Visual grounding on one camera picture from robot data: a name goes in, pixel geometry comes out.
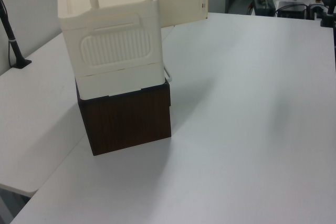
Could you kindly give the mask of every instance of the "black cable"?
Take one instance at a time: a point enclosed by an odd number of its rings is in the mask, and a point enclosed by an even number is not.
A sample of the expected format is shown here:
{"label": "black cable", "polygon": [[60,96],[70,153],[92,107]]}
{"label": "black cable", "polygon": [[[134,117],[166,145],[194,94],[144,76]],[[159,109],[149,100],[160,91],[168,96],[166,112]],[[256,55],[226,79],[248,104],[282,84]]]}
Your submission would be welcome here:
{"label": "black cable", "polygon": [[277,9],[277,10],[275,11],[275,13],[278,13],[278,11],[280,11],[280,10],[287,9],[287,8],[290,8],[290,7],[294,7],[294,6],[305,6],[306,8],[308,7],[308,6],[305,5],[305,4],[286,5],[286,6],[283,6],[283,7],[279,8],[279,9]]}
{"label": "black cable", "polygon": [[252,8],[253,8],[253,1],[251,2],[251,4],[248,5],[246,15],[250,15]]}
{"label": "black cable", "polygon": [[329,10],[329,7],[327,7],[327,6],[325,6],[325,5],[321,5],[321,4],[311,4],[310,7],[312,7],[313,5],[323,6],[323,7],[325,7],[326,9]]}
{"label": "black cable", "polygon": [[[6,13],[6,16],[7,16],[7,18],[8,18],[8,12],[7,12],[7,8],[6,8],[6,5],[5,5],[5,3],[4,3],[4,1],[3,0],[0,0],[0,2],[1,2],[1,5],[3,6],[3,8],[4,8],[4,10],[5,10],[5,13]],[[11,53],[10,53],[10,42],[8,41],[8,63],[9,63],[9,67],[10,68],[12,68],[12,64],[10,63],[11,61]]]}
{"label": "black cable", "polygon": [[8,63],[9,63],[9,67],[12,68],[12,64],[10,63],[11,61],[11,53],[10,53],[10,42],[8,41]]}

